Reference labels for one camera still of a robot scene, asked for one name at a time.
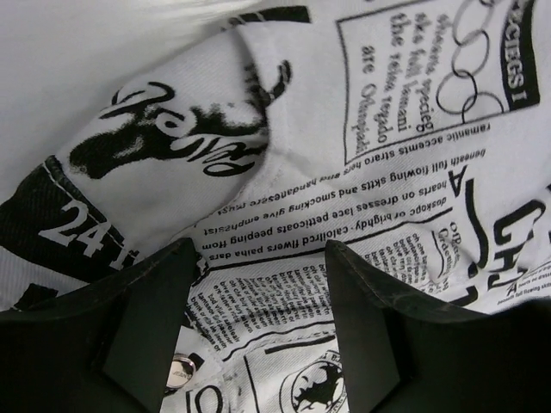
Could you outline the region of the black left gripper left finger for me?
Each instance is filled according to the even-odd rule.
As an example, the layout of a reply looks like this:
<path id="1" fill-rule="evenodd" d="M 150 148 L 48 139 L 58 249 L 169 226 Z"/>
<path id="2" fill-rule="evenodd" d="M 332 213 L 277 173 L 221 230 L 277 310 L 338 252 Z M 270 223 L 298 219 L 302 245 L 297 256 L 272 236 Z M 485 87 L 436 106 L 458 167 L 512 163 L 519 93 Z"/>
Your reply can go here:
<path id="1" fill-rule="evenodd" d="M 59 297 L 29 288 L 1 314 L 2 411 L 159 411 L 196 263 L 183 238 Z"/>

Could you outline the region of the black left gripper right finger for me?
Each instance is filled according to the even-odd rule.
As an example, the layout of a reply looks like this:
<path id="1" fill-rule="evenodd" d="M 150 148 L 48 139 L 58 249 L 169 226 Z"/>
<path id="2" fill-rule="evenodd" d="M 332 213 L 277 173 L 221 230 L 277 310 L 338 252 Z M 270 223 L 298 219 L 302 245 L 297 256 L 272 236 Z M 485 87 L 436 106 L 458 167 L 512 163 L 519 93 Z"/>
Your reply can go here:
<path id="1" fill-rule="evenodd" d="M 548 300 L 470 311 L 334 240 L 325 265 L 351 411 L 549 411 Z"/>

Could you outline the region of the newspaper print trousers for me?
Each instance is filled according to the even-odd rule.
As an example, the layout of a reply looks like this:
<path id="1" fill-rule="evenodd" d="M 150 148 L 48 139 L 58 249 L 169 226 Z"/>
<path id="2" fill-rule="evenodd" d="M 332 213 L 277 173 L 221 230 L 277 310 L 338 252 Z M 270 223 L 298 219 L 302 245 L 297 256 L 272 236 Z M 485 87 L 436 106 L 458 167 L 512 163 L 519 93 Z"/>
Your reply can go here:
<path id="1" fill-rule="evenodd" d="M 348 412 L 322 249 L 492 314 L 550 295 L 550 4 L 274 1 L 143 74 L 1 205 L 1 307 L 190 237 L 164 412 Z"/>

